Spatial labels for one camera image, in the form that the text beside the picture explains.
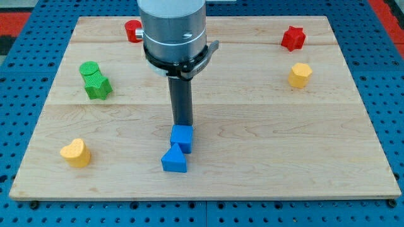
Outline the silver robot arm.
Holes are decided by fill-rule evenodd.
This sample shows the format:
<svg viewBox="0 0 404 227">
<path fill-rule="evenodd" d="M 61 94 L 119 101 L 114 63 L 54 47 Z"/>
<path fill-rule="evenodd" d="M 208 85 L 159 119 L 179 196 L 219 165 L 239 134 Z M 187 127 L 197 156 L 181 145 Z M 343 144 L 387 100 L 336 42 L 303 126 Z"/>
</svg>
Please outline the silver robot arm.
<svg viewBox="0 0 404 227">
<path fill-rule="evenodd" d="M 207 64 L 205 0 L 138 0 L 147 61 L 190 80 Z"/>
</svg>

